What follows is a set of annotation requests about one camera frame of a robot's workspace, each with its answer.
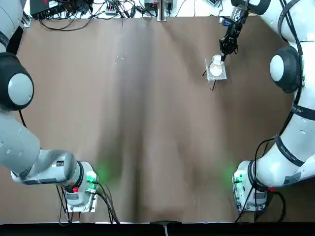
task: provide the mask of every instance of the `cable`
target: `cable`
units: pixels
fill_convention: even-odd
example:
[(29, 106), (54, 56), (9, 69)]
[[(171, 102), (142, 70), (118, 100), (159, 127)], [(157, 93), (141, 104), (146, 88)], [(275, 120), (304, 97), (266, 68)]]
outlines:
[(284, 196), (280, 192), (273, 192), (273, 194), (276, 194), (280, 197), (282, 201), (282, 211), (279, 220), (277, 221), (278, 223), (283, 222), (285, 214), (286, 214), (286, 204), (285, 204), (285, 199)]
[[(255, 183), (254, 183), (254, 184), (255, 184), (255, 185), (257, 185), (257, 155), (258, 155), (259, 148), (260, 148), (260, 146), (263, 145), (264, 143), (267, 143), (267, 144), (266, 144), (266, 147), (265, 147), (265, 149), (264, 149), (264, 152), (263, 152), (263, 154), (262, 154), (262, 156), (261, 156), (261, 157), (263, 157), (264, 154), (265, 154), (265, 152), (266, 152), (266, 150), (267, 150), (267, 147), (268, 147), (269, 142), (272, 141), (272, 140), (274, 140), (274, 138), (271, 138), (271, 139), (267, 139), (267, 140), (262, 141), (262, 142), (258, 145), (258, 147), (257, 147), (257, 149), (256, 149), (255, 161), (254, 161), (254, 176), (255, 176)], [(254, 222), (256, 222), (257, 212), (258, 212), (258, 208), (257, 208), (257, 188), (255, 188), (255, 212), (254, 212)]]
[(195, 10), (195, 6), (196, 6), (196, 0), (193, 2), (193, 16), (196, 16), (196, 10)]
[(241, 218), (242, 214), (244, 213), (246, 203), (247, 203), (248, 199), (250, 198), (250, 195), (251, 195), (251, 192), (252, 192), (253, 188), (254, 188), (254, 186), (252, 186), (252, 188), (250, 189), (250, 192), (248, 193), (247, 198), (245, 200), (243, 209), (242, 209), (241, 213), (238, 215), (237, 219), (234, 221), (234, 223), (237, 223), (239, 221), (239, 219)]
[(27, 129), (27, 126), (26, 126), (26, 124), (25, 124), (25, 121), (24, 121), (24, 118), (23, 118), (23, 115), (22, 115), (22, 111), (21, 111), (21, 110), (19, 110), (19, 115), (20, 115), (20, 119), (21, 119), (22, 124), (23, 124), (24, 127)]
[[(67, 198), (66, 198), (66, 196), (65, 196), (65, 193), (64, 193), (64, 190), (62, 189), (62, 187), (61, 187), (61, 191), (62, 191), (62, 195), (60, 195), (60, 191), (59, 191), (59, 188), (56, 186), (56, 189), (57, 189), (57, 192), (58, 192), (58, 196), (59, 196), (59, 200), (60, 200), (60, 202), (61, 202), (61, 207), (60, 207), (60, 212), (59, 212), (59, 224), (61, 225), (61, 226), (66, 226), (66, 225), (69, 225), (69, 224), (71, 224), (72, 223), (72, 220), (73, 220), (73, 212), (72, 212), (72, 214), (71, 214), (71, 218), (70, 218), (70, 215), (69, 215), (69, 210), (68, 210), (68, 202), (67, 202)], [(68, 223), (66, 223), (66, 224), (63, 224), (63, 223), (61, 223), (61, 212), (62, 212), (62, 209), (63, 209), (63, 211), (64, 211), (64, 213), (66, 214), (67, 213), (67, 217), (68, 217)]]
[(219, 4), (219, 7), (220, 7), (220, 5), (221, 5), (222, 9), (219, 11), (218, 16), (220, 16), (221, 12), (223, 11), (223, 4), (222, 4), (222, 1), (223, 1), (223, 0), (221, 0), (221, 2), (220, 2), (220, 4)]
[(179, 7), (179, 10), (178, 10), (178, 12), (177, 12), (177, 14), (176, 14), (176, 16), (175, 16), (175, 17), (177, 17), (177, 15), (178, 15), (179, 11), (181, 10), (181, 8), (182, 8), (182, 6), (183, 6), (184, 2), (186, 2), (186, 1), (187, 1), (187, 0), (184, 0), (184, 1), (182, 2), (182, 4), (181, 4), (181, 6)]
[(102, 194), (100, 194), (100, 193), (98, 193), (98, 192), (96, 192), (96, 194), (99, 195), (99, 196), (103, 199), (103, 201), (106, 203), (106, 206), (107, 206), (107, 208), (108, 208), (110, 214), (112, 215), (114, 221), (115, 221), (117, 224), (120, 224), (118, 218), (117, 218), (116, 215), (113, 213), (113, 210), (112, 210), (112, 208), (110, 207), (110, 205), (109, 205), (107, 199), (106, 199)]

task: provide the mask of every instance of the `connector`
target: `connector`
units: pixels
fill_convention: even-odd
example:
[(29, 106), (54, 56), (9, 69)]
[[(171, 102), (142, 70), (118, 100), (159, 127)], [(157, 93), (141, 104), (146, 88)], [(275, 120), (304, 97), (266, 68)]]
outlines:
[(134, 5), (134, 6), (132, 6), (130, 17), (133, 18), (135, 13), (136, 13), (136, 6)]
[(136, 6), (136, 10), (141, 12), (141, 13), (144, 13), (144, 9), (141, 6)]
[(108, 3), (105, 9), (105, 14), (106, 15), (117, 15), (118, 11), (116, 10), (116, 8), (113, 6), (112, 3)]
[(88, 180), (87, 180), (87, 183), (98, 184), (98, 182), (97, 182), (97, 181), (93, 181), (93, 180), (90, 180), (90, 179), (88, 179)]
[(88, 188), (88, 189), (86, 189), (85, 190), (87, 193), (90, 193), (90, 194), (96, 194), (96, 190), (95, 189), (90, 189), (90, 188)]

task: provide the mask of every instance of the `metal stand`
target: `metal stand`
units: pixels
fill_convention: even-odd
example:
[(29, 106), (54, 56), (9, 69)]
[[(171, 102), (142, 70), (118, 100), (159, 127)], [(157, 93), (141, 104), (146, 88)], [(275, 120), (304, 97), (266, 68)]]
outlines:
[(97, 195), (91, 194), (88, 203), (85, 206), (71, 206), (68, 204), (69, 212), (95, 212), (97, 205)]
[(159, 22), (167, 21), (164, 3), (165, 3), (165, 0), (159, 0), (158, 5), (157, 5), (157, 21)]

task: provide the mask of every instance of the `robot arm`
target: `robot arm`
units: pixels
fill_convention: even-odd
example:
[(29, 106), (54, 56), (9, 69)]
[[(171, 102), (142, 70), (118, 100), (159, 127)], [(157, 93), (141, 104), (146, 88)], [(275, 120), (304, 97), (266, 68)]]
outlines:
[(20, 0), (0, 0), (0, 165), (11, 170), (15, 182), (54, 183), (65, 188), (73, 211), (89, 211), (95, 200), (97, 175), (87, 162), (63, 150), (43, 150), (39, 139), (13, 116), (33, 99), (30, 74), (15, 55), (5, 52), (23, 15)]
[[(244, 0), (231, 2), (236, 10), (246, 10)], [(315, 2), (250, 0), (247, 3), (248, 11), (260, 15), (289, 43), (290, 46), (276, 51), (270, 63), (270, 74), (284, 92), (295, 92), (295, 99), (283, 132), (275, 136), (275, 144), (257, 160), (257, 167), (254, 161), (243, 161), (232, 175), (234, 199), (239, 211), (255, 211), (256, 206), (264, 210), (269, 187), (282, 187), (315, 176), (315, 68), (312, 62), (315, 53)], [(290, 12), (296, 37), (286, 12)], [(237, 24), (233, 16), (231, 19), (233, 24)], [(227, 26), (227, 31), (231, 31), (233, 25)], [(236, 41), (239, 32), (234, 36), (228, 32), (232, 38), (230, 41)], [(233, 52), (227, 49), (235, 48), (230, 41), (226, 36), (220, 40), (222, 60)]]

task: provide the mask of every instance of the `electronics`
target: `electronics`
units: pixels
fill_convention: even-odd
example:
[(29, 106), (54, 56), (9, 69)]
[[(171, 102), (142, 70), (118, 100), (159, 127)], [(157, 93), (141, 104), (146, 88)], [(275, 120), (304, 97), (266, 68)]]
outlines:
[(212, 6), (217, 5), (221, 0), (205, 0), (207, 3), (209, 3)]
[(110, 16), (116, 16), (118, 14), (118, 11), (116, 10), (116, 8), (113, 6), (113, 4), (111, 2), (107, 3), (106, 9), (105, 9), (105, 14)]
[[(140, 3), (144, 6), (145, 10), (148, 10), (152, 7), (153, 4), (158, 3), (158, 0), (140, 0)], [(174, 0), (164, 0), (165, 2), (165, 9), (173, 9)]]
[(30, 0), (30, 13), (34, 19), (44, 19), (62, 12), (64, 7), (55, 0)]
[(68, 2), (63, 3), (63, 6), (68, 12), (81, 12), (85, 15), (90, 10), (93, 12), (94, 0), (67, 0)]

